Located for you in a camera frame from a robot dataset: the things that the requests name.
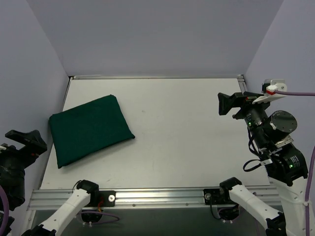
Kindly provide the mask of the green surgical drape cloth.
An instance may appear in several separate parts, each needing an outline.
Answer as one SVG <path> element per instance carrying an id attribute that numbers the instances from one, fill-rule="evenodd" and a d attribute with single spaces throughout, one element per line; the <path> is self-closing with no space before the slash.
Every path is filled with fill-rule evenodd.
<path id="1" fill-rule="evenodd" d="M 49 126 L 59 169 L 135 138 L 114 95 L 53 114 Z"/>

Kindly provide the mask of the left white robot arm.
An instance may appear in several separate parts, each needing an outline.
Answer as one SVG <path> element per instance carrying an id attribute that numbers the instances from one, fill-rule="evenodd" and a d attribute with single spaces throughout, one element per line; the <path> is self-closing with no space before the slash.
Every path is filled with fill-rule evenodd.
<path id="1" fill-rule="evenodd" d="M 10 233 L 14 218 L 9 215 L 25 202 L 25 169 L 47 151 L 47 145 L 38 130 L 28 133 L 10 130 L 5 137 L 23 145 L 0 146 L 0 234 Z M 59 236 L 71 220 L 85 206 L 94 206 L 99 201 L 99 186 L 88 180 L 80 180 L 72 195 L 57 211 L 41 224 L 26 230 L 26 236 Z"/>

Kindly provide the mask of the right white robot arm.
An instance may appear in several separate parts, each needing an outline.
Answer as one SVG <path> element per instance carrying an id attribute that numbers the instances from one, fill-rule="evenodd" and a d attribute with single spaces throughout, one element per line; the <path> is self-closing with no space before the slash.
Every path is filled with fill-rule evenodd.
<path id="1" fill-rule="evenodd" d="M 257 93 L 219 93 L 218 99 L 221 116 L 238 108 L 233 118 L 245 121 L 249 149 L 266 169 L 283 209 L 270 207 L 235 177 L 220 183 L 220 200 L 241 206 L 261 224 L 268 236 L 314 235 L 315 215 L 310 200 L 314 164 L 307 164 L 302 152 L 293 145 L 290 135 L 297 128 L 295 117 L 282 110 L 268 116 L 265 111 L 270 102 L 263 101 L 262 95 Z"/>

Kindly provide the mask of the back aluminium rail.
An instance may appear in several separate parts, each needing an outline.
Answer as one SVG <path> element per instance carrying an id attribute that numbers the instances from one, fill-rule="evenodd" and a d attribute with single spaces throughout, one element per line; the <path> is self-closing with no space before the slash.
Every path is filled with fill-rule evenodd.
<path id="1" fill-rule="evenodd" d="M 244 75 L 76 75 L 70 80 L 115 80 L 115 79 L 244 79 Z"/>

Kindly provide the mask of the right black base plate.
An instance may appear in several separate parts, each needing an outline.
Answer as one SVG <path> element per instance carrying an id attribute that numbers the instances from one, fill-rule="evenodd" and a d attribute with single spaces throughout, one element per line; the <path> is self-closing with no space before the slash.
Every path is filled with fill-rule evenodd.
<path id="1" fill-rule="evenodd" d="M 219 188 L 203 189 L 205 205 L 232 205 L 234 204 Z"/>

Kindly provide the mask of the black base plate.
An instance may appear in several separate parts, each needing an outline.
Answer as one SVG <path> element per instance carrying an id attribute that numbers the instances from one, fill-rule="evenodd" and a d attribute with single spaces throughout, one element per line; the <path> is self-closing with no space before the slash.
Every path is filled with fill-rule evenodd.
<path id="1" fill-rule="evenodd" d="M 113 190 L 96 191 L 91 194 L 91 207 L 114 207 L 116 192 Z"/>
<path id="2" fill-rule="evenodd" d="M 234 204 L 219 188 L 203 189 L 205 205 L 232 205 Z"/>

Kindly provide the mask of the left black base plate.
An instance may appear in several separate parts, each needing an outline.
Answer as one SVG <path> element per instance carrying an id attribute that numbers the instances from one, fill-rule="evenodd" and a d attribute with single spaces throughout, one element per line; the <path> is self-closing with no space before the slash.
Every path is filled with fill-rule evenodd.
<path id="1" fill-rule="evenodd" d="M 96 191 L 91 194 L 91 207 L 114 207 L 116 192 L 113 190 Z"/>

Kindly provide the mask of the front aluminium rail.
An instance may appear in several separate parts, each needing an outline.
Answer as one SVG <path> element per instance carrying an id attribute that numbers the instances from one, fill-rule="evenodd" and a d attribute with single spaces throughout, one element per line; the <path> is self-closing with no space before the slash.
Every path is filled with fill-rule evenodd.
<path id="1" fill-rule="evenodd" d="M 204 187 L 195 188 L 140 188 L 113 189 L 116 192 L 116 209 L 199 208 L 204 203 Z M 72 195 L 71 189 L 34 190 L 28 210 L 55 210 Z"/>

